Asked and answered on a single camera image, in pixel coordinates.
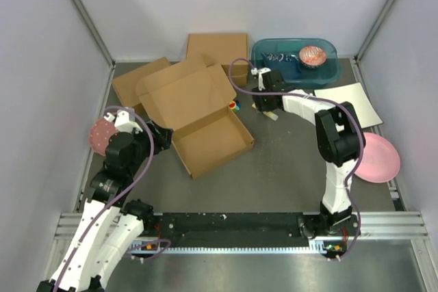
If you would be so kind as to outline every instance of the white wall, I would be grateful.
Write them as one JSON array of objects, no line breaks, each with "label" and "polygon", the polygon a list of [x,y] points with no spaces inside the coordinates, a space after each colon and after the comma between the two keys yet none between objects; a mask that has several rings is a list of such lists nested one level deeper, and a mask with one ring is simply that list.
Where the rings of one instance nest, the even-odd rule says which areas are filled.
[{"label": "white wall", "polygon": [[69,0],[0,0],[0,285],[35,291],[109,68]]},{"label": "white wall", "polygon": [[438,2],[398,0],[363,60],[384,134],[398,149],[399,183],[438,251]]},{"label": "white wall", "polygon": [[354,55],[386,0],[82,0],[117,60],[185,56],[189,32],[320,37]]}]

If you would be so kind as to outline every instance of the small toy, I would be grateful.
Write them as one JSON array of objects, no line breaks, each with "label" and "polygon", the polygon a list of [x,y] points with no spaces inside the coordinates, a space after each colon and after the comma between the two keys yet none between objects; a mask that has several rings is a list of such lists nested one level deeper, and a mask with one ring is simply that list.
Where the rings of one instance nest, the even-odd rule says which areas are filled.
[{"label": "small toy", "polygon": [[237,112],[240,110],[240,102],[235,98],[234,101],[229,104],[229,107],[233,112]]}]

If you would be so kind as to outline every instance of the cardboard box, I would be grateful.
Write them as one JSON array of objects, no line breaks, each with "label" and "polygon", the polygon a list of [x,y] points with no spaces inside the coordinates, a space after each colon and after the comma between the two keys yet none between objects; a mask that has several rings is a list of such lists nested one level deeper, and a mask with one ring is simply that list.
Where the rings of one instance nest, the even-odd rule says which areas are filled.
[{"label": "cardboard box", "polygon": [[[208,54],[217,59],[228,75],[233,60],[239,57],[249,59],[248,34],[189,34],[187,57]],[[233,66],[233,81],[238,86],[245,86],[248,79],[249,65],[239,61]]]},{"label": "cardboard box", "polygon": [[235,91],[209,56],[142,78],[136,93],[149,118],[174,129],[172,143],[193,179],[253,147],[253,137],[228,106]]},{"label": "cardboard box", "polygon": [[112,86],[123,106],[134,108],[137,114],[144,113],[143,105],[136,94],[136,86],[139,80],[149,74],[160,71],[170,66],[167,58],[162,57],[154,62],[143,65],[131,72],[125,73],[112,80]]}]

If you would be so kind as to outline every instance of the cable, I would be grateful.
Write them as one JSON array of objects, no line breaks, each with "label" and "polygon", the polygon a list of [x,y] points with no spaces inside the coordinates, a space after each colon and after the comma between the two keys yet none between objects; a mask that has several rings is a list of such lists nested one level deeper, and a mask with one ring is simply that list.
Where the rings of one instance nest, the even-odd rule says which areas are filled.
[{"label": "cable", "polygon": [[[114,109],[121,109],[123,111],[126,111],[125,107],[121,107],[121,106],[109,106],[107,108],[105,108],[103,110],[103,114],[105,115],[108,111],[110,110],[114,110]],[[97,213],[97,215],[94,217],[94,219],[88,224],[87,228],[84,230],[83,234],[81,235],[81,237],[79,238],[78,242],[82,243],[84,241],[84,239],[86,238],[88,232],[90,232],[90,229],[93,227],[93,225],[96,223],[96,221],[102,216],[102,214],[107,211],[110,207],[112,207],[113,204],[115,204],[117,201],[119,201],[123,196],[125,196],[126,194],[128,194],[133,188],[134,186],[137,185],[137,183],[140,181],[141,178],[143,178],[143,176],[146,174],[146,172],[149,169],[149,166],[151,166],[151,162],[152,162],[152,158],[153,158],[153,151],[154,151],[154,144],[153,144],[153,136],[152,136],[152,132],[151,130],[148,128],[147,124],[145,123],[145,121],[136,113],[132,112],[132,114],[134,115],[134,117],[137,119],[137,121],[142,125],[142,128],[146,131],[146,133],[148,134],[149,137],[149,142],[151,143],[151,150],[149,152],[149,158],[148,161],[143,169],[143,171],[141,171],[141,173],[139,173],[139,175],[137,176],[136,179],[134,179],[134,181],[130,184],[130,186],[128,186],[124,191],[122,191],[122,193],[118,194],[115,198],[113,198],[110,202],[108,202],[102,210],[100,210],[99,213]],[[64,277],[68,266],[70,265],[71,261],[73,260],[73,257],[76,254],[76,251],[78,249],[79,246],[73,248],[72,252],[70,253],[70,256],[67,258],[59,277],[56,280],[55,286],[53,288],[53,292],[57,292],[58,288],[60,287],[62,278]]]},{"label": "cable", "polygon": [[146,243],[143,243],[143,244],[140,244],[140,245],[136,245],[133,248],[128,249],[126,251],[126,253],[131,254],[134,250],[137,250],[137,249],[140,249],[140,248],[144,248],[145,246],[148,246],[148,245],[151,245],[151,244],[158,244],[158,243],[163,243],[163,242],[167,243],[164,248],[162,248],[159,252],[155,253],[154,255],[146,258],[146,261],[150,261],[150,260],[158,258],[159,256],[162,255],[162,253],[164,251],[166,251],[168,248],[170,248],[170,246],[172,245],[172,241],[169,240],[169,239],[156,239],[154,241],[149,241],[149,242],[146,242]]},{"label": "cable", "polygon": [[351,121],[353,127],[355,128],[355,131],[356,131],[357,135],[359,136],[359,157],[357,159],[357,162],[356,162],[354,168],[345,177],[344,187],[346,188],[346,193],[347,193],[348,199],[351,202],[351,205],[354,208],[356,208],[356,212],[357,212],[357,230],[356,230],[355,236],[353,237],[353,240],[351,241],[350,247],[339,258],[339,260],[343,260],[348,254],[350,254],[350,250],[356,244],[356,241],[359,238],[359,234],[360,234],[360,230],[361,230],[361,224],[362,224],[361,212],[360,212],[360,210],[359,210],[359,208],[357,206],[357,203],[356,203],[355,199],[352,197],[351,192],[350,192],[350,190],[348,188],[348,179],[350,179],[353,176],[353,174],[355,173],[357,168],[360,166],[361,161],[362,161],[362,157],[363,157],[363,149],[365,147],[365,145],[363,144],[362,137],[360,136],[361,127],[359,126],[359,123],[356,122],[356,120],[353,118],[351,113],[343,105],[341,105],[339,103],[336,103],[335,101],[332,101],[331,99],[320,98],[320,97],[309,96],[309,95],[302,95],[302,94],[295,94],[293,92],[251,92],[249,90],[242,89],[241,87],[239,87],[238,85],[235,84],[235,82],[233,81],[233,77],[231,75],[231,72],[233,71],[233,66],[238,61],[244,61],[244,62],[248,63],[251,66],[251,68],[255,68],[253,63],[248,61],[246,58],[236,58],[234,61],[231,62],[230,66],[229,66],[229,69],[228,69],[228,78],[229,78],[229,80],[231,82],[231,85],[233,85],[233,87],[236,90],[239,90],[240,92],[243,92],[245,94],[257,95],[257,96],[296,96],[296,97],[300,97],[300,98],[306,97],[306,98],[309,98],[309,99],[313,99],[314,101],[325,102],[325,103],[328,103],[328,104],[331,104],[331,105],[334,105],[334,106],[340,108],[347,115],[347,118]]}]

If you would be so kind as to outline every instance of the teal plastic tub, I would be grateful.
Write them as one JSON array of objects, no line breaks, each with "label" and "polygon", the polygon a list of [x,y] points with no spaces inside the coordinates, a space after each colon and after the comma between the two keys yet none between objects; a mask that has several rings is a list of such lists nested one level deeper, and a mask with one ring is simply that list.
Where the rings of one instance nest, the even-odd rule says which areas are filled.
[{"label": "teal plastic tub", "polygon": [[300,77],[288,81],[297,88],[322,89],[328,83],[335,82],[342,73],[341,64],[337,58],[336,48],[327,40],[317,38],[277,38],[263,39],[255,43],[251,51],[251,62],[258,68],[265,66],[261,54],[294,55],[299,61],[298,54],[303,47],[320,47],[327,55],[327,60],[317,68],[309,68],[300,64]]}]

